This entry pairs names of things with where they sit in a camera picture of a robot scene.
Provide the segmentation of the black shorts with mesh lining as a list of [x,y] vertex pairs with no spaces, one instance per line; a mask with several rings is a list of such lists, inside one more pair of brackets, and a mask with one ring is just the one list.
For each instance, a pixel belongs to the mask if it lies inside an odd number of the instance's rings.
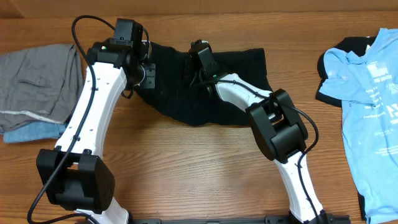
[[[136,93],[163,115],[177,121],[201,126],[207,123],[248,126],[246,113],[216,95],[184,95],[183,65],[190,60],[187,52],[151,43],[148,62],[154,63],[155,88],[138,88]],[[260,89],[271,91],[267,80],[266,56],[263,48],[240,52],[218,52],[215,60],[229,72]]]

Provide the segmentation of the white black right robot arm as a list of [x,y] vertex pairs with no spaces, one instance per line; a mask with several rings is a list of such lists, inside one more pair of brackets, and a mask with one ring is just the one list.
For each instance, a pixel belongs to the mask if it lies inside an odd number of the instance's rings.
[[277,166],[289,197],[289,215],[280,222],[329,223],[307,166],[311,148],[305,143],[308,132],[302,120],[308,115],[294,106],[285,90],[262,90],[237,73],[223,71],[207,41],[193,42],[188,53],[199,84],[210,96],[247,114],[258,148]]

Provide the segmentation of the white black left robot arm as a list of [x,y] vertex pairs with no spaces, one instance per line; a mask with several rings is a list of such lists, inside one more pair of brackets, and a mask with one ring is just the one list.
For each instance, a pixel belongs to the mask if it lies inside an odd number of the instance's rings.
[[113,36],[95,42],[81,54],[86,80],[70,122],[53,149],[41,149],[36,166],[40,196],[86,223],[132,223],[131,213],[114,197],[116,181],[103,160],[104,139],[120,97],[155,87],[155,65],[149,63],[146,29],[118,19]]

